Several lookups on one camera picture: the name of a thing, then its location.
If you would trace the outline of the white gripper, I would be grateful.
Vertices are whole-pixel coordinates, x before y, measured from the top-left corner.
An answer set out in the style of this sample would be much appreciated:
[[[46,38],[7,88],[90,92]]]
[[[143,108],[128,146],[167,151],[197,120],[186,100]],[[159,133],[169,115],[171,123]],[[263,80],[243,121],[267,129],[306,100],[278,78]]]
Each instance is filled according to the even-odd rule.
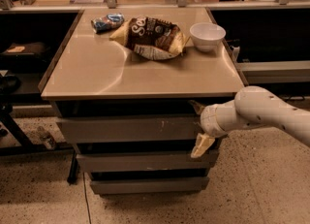
[[[223,137],[226,135],[226,132],[221,128],[217,121],[217,104],[206,107],[195,100],[190,100],[189,104],[194,108],[195,113],[201,116],[201,128],[206,133],[197,134],[195,146],[191,152],[192,158],[200,158],[214,144],[214,138]]]

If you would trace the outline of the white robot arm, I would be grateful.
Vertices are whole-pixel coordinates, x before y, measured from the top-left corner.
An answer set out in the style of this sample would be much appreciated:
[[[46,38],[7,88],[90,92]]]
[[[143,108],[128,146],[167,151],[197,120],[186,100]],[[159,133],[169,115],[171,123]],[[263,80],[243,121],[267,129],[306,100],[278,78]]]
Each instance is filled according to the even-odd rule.
[[[272,126],[310,146],[310,111],[294,107],[270,91],[247,86],[239,90],[234,99],[224,104],[203,106],[191,100],[200,116],[203,133],[198,133],[192,158],[202,157],[214,144],[234,130]]]

